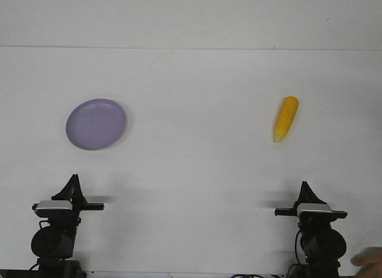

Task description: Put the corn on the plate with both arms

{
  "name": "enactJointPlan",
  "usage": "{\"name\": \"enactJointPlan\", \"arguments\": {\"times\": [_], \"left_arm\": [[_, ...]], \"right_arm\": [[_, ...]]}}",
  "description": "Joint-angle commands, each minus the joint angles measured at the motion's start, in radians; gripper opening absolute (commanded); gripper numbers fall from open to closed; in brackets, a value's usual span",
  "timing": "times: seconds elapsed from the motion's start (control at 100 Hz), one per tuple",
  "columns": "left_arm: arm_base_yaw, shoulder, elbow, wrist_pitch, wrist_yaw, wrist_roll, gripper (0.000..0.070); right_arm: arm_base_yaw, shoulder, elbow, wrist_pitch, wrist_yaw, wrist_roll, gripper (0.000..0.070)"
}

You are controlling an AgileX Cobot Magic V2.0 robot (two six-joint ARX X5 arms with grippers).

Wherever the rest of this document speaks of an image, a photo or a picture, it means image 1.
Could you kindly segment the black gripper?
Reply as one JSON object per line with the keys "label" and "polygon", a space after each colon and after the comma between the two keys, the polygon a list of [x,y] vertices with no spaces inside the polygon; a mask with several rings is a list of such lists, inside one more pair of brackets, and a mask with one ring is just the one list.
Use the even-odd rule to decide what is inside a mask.
{"label": "black gripper", "polygon": [[43,211],[36,214],[43,223],[65,230],[75,228],[81,223],[80,213],[83,211],[102,211],[104,203],[89,202],[84,197],[78,174],[73,174],[60,192],[51,197],[51,200],[67,200],[73,205],[72,211]]}
{"label": "black gripper", "polygon": [[300,192],[292,208],[276,208],[276,216],[297,217],[299,219],[299,228],[302,232],[316,231],[317,228],[330,228],[331,223],[338,219],[345,219],[347,212],[332,210],[330,214],[303,213],[297,216],[296,209],[301,203],[319,203],[326,204],[325,201],[317,197],[308,182],[302,181]]}

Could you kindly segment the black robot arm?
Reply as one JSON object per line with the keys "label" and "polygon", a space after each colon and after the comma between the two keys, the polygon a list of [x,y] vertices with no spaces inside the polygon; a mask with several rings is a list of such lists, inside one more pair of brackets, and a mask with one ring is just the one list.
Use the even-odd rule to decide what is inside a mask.
{"label": "black robot arm", "polygon": [[331,223],[347,217],[345,211],[335,211],[315,195],[307,181],[301,183],[298,199],[291,208],[276,208],[276,216],[297,217],[298,233],[294,250],[300,247],[305,262],[295,253],[296,263],[288,269],[286,277],[339,277],[339,259],[347,245],[344,237],[331,227]]}
{"label": "black robot arm", "polygon": [[83,195],[78,174],[73,174],[50,200],[32,205],[41,220],[31,241],[37,257],[37,277],[87,277],[77,260],[72,260],[76,234],[83,211],[102,211],[103,203],[90,203]]}

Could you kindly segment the blurred person hand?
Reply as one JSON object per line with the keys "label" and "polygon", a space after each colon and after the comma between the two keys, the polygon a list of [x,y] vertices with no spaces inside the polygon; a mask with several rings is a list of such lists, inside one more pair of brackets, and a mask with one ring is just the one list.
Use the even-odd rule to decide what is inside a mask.
{"label": "blurred person hand", "polygon": [[355,278],[381,278],[381,248],[367,248],[355,255],[350,262],[360,270]]}

